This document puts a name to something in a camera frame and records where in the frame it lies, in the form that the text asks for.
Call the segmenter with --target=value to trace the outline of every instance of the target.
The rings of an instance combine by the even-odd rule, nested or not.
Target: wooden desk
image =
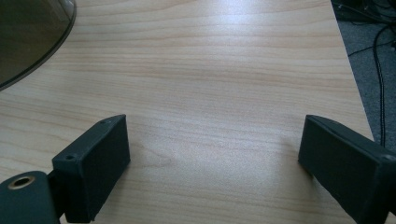
[[[0,181],[126,114],[132,163],[95,223],[353,223],[297,163],[306,114],[372,137],[328,0],[78,1],[0,92]]]

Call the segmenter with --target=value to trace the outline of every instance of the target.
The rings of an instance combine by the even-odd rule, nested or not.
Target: black object
[[[358,223],[384,223],[395,214],[396,153],[348,127],[305,118],[299,163]]]
[[[332,0],[338,21],[379,22],[381,17],[373,0]]]
[[[103,119],[52,159],[53,171],[0,185],[1,223],[88,223],[130,162],[125,115]]]
[[[0,90],[26,77],[66,40],[75,0],[0,1]]]

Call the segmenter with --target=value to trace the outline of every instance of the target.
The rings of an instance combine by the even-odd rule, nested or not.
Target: screw hole
[[[75,158],[75,156],[73,156],[73,155],[68,155],[68,156],[66,156],[66,159],[68,160],[68,161],[71,161],[71,160],[73,160]]]
[[[23,189],[24,187],[30,185],[35,181],[35,177],[32,175],[20,177],[12,181],[9,185],[9,189]]]

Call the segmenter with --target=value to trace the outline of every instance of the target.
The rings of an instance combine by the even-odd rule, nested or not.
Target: cable
[[[373,44],[373,55],[375,60],[375,68],[378,74],[379,80],[379,120],[380,120],[380,129],[381,129],[381,146],[385,147],[386,143],[386,127],[385,127],[385,92],[384,92],[384,77],[382,76],[381,71],[381,63],[378,60],[378,53],[376,51],[376,43],[378,42],[379,36],[386,31],[389,26],[385,26],[382,28],[375,36],[374,44]]]
[[[353,8],[353,7],[348,7],[348,6],[345,6],[345,5],[343,5],[343,4],[334,3],[334,2],[332,2],[332,4],[335,5],[335,6],[337,6],[339,9],[341,9],[341,8],[344,7],[344,8],[346,8],[346,9],[352,11],[352,12],[355,12],[355,13],[357,13],[357,14],[361,14],[362,16],[364,16],[364,17],[366,17],[366,18],[368,18],[368,19],[371,19],[372,21],[384,23],[384,24],[387,24],[387,25],[395,25],[395,24],[396,24],[395,21],[384,21],[384,20],[382,20],[381,18],[379,18],[379,17],[377,17],[377,16],[370,15],[370,14],[367,14],[367,13],[364,13],[364,12],[361,12],[361,11],[359,11],[359,10]]]
[[[390,43],[392,43],[393,41],[394,41],[394,40],[390,40],[389,42],[383,43],[383,44],[379,44],[379,45],[377,45],[376,47],[381,47],[381,46],[390,44]],[[348,54],[347,56],[350,57],[350,56],[353,56],[354,54],[357,54],[357,53],[360,53],[360,52],[363,52],[363,51],[365,51],[365,50],[367,50],[367,49],[372,49],[372,48],[374,48],[374,46],[370,46],[370,47],[367,47],[367,48],[365,48],[365,49],[359,49],[359,50],[356,50],[356,51],[354,51],[354,52]]]
[[[390,9],[390,8],[392,7],[392,6],[386,7],[386,6],[379,5],[376,1],[373,1],[373,3],[374,3],[374,5],[376,5],[377,7],[381,7],[381,8],[384,8],[384,9]]]

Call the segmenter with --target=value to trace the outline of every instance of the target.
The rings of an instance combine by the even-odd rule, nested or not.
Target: gray carpet
[[[353,24],[349,21],[338,22],[346,51],[348,54],[371,47],[378,31],[384,24]],[[379,39],[378,44],[396,40],[396,35],[388,29]],[[386,148],[396,151],[396,51],[391,43],[378,47],[378,58],[385,83],[385,121]],[[367,49],[349,57],[361,100],[366,111],[375,141],[380,143],[380,98],[379,81],[375,68],[373,49]]]

